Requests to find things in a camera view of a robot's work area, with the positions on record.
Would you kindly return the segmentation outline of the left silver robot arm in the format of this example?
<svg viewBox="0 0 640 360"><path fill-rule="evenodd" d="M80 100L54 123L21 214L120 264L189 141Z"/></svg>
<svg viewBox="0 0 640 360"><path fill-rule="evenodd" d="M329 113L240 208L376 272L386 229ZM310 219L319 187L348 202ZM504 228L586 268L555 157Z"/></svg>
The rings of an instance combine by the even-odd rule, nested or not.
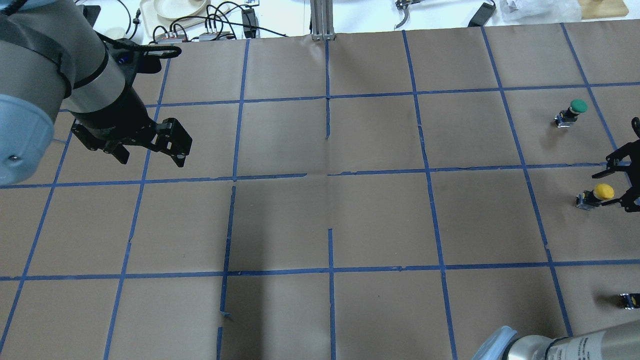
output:
<svg viewBox="0 0 640 360"><path fill-rule="evenodd" d="M125 165L128 146L143 147L185 166L192 137L176 118L151 119L133 88L137 75L158 73L180 47L98 33L72 0L3 0L0 45L2 185L34 175L61 109L89 151Z"/></svg>

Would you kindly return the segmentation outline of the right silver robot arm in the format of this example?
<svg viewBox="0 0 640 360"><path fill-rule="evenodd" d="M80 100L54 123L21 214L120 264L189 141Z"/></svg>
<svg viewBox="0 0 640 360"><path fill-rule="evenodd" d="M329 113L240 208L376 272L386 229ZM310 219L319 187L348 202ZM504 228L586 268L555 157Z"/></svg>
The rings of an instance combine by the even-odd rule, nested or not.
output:
<svg viewBox="0 0 640 360"><path fill-rule="evenodd" d="M638 212L639 141L628 142L606 157L606 167L592 176L600 179L626 173L631 187L620 197L604 185L596 185L576 196L576 207L591 210L618 204L628 213ZM501 326L478 349L473 360L637 360L640 324L638 320L573 337L542 335L518 337L517 331Z"/></svg>

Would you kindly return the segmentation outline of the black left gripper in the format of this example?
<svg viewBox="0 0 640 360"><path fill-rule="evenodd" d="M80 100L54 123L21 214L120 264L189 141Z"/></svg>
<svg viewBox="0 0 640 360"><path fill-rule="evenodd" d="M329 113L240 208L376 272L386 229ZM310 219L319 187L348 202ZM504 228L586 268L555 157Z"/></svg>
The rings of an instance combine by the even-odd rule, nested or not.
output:
<svg viewBox="0 0 640 360"><path fill-rule="evenodd" d="M126 146L138 146L169 155L183 168L193 139L178 119L153 121L144 107L115 107L98 111L70 111L74 116L71 132L90 151L103 151L126 165L130 152Z"/></svg>

